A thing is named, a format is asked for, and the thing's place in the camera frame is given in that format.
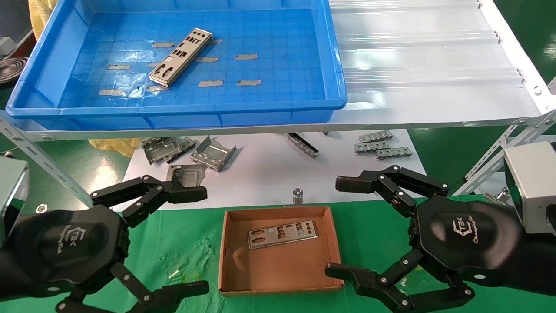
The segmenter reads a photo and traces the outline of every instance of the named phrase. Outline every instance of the white shelf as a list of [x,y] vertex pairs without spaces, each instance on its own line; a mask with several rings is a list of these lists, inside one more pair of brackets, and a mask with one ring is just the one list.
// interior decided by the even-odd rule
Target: white shelf
[[[426,174],[408,132],[393,130],[392,147],[409,147],[411,158],[377,160],[374,153],[358,155],[353,146],[365,131],[340,131],[324,136],[307,133],[302,136],[315,146],[320,154],[316,159],[301,152],[289,140],[279,134],[222,135],[211,137],[223,146],[237,145],[237,151],[223,172],[207,169],[201,185],[208,191],[206,200],[194,203],[165,203],[161,209],[198,209],[247,206],[275,206],[292,204],[295,188],[304,191],[305,203],[331,203],[379,200],[374,194],[342,193],[335,189],[338,176],[359,176],[363,170],[383,170],[397,164]],[[188,137],[203,141],[205,136]],[[189,154],[172,165],[194,164]],[[137,149],[131,158],[123,180],[150,175],[166,180],[168,164],[149,165],[145,152]],[[122,211],[133,200],[114,206]]]
[[166,135],[534,125],[556,107],[492,0],[331,0],[349,93],[327,124],[129,131],[47,131],[50,140]]

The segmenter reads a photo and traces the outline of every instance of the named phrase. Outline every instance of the green mat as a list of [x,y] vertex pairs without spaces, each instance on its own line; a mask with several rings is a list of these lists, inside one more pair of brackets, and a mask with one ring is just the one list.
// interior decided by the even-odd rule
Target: green mat
[[[460,199],[480,199],[466,196]],[[383,271],[409,251],[408,220],[383,201],[328,204],[332,208],[342,262]],[[226,209],[158,211],[131,231],[125,265],[150,289],[181,281],[206,280],[211,291],[187,298],[178,312],[389,312],[378,300],[356,296],[348,283],[339,292],[224,298],[217,290],[222,222]],[[178,271],[171,280],[168,279]],[[476,297],[453,312],[553,312],[556,297],[471,284]],[[423,270],[415,270],[398,287],[413,294],[444,288]],[[64,297],[19,299],[0,304],[0,312],[54,312]],[[86,304],[125,312],[135,303],[119,282],[86,298]]]

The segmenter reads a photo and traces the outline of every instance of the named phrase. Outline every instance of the blue plastic tray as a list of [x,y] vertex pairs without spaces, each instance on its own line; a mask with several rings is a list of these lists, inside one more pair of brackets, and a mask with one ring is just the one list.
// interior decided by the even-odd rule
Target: blue plastic tray
[[[147,92],[147,65],[172,49],[152,43],[179,43],[194,27],[222,40],[201,54],[219,61]],[[325,123],[346,101],[327,0],[60,0],[6,110],[52,130],[205,128]]]

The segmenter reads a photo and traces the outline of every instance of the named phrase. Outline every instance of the brown cardboard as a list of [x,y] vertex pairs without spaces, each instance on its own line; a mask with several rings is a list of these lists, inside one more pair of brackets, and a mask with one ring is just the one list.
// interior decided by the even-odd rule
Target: brown cardboard
[[[318,238],[249,249],[247,231],[312,219]],[[226,211],[218,288],[224,296],[335,291],[344,281],[324,274],[341,263],[329,207],[287,207]]]

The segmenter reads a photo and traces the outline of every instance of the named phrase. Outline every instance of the stamped metal plate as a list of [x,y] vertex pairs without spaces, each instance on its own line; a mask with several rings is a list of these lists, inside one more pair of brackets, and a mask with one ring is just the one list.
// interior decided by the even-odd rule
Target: stamped metal plate
[[395,158],[409,158],[413,153],[408,147],[391,148],[376,151],[376,158],[379,160],[395,159]]
[[364,143],[364,144],[355,144],[353,150],[357,154],[361,153],[371,153],[377,150],[382,149],[389,149],[390,146],[388,143],[381,142],[381,143]]
[[207,136],[190,158],[193,162],[202,163],[208,168],[220,172],[236,149],[236,146],[232,149],[224,148],[218,141],[211,140],[210,136]]
[[361,143],[374,143],[377,141],[390,140],[394,136],[389,130],[377,131],[375,133],[366,134],[359,136],[359,142]]
[[176,180],[184,187],[199,187],[205,178],[205,166],[203,164],[170,165],[166,180]]
[[248,231],[249,249],[276,246],[294,241],[316,238],[312,219]]
[[143,149],[151,165],[164,157],[172,157],[182,151],[181,146],[174,137],[150,138],[143,143]]
[[170,85],[183,70],[197,58],[199,53],[212,41],[212,34],[194,28],[170,54],[155,67],[148,78],[164,87]]

